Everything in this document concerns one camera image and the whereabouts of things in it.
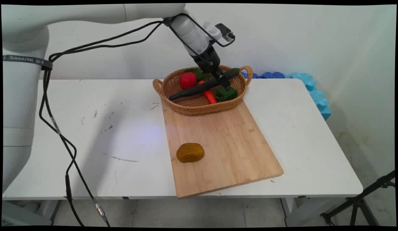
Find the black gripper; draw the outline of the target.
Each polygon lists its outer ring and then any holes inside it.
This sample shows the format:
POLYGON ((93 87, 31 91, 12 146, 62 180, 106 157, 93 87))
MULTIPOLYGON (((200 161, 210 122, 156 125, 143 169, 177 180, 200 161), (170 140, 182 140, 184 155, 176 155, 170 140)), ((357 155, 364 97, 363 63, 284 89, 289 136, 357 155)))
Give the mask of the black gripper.
POLYGON ((220 58, 213 46, 208 46, 203 53, 191 57, 203 72, 210 73, 214 78, 218 78, 218 83, 225 90, 231 89, 230 77, 220 69, 220 58))

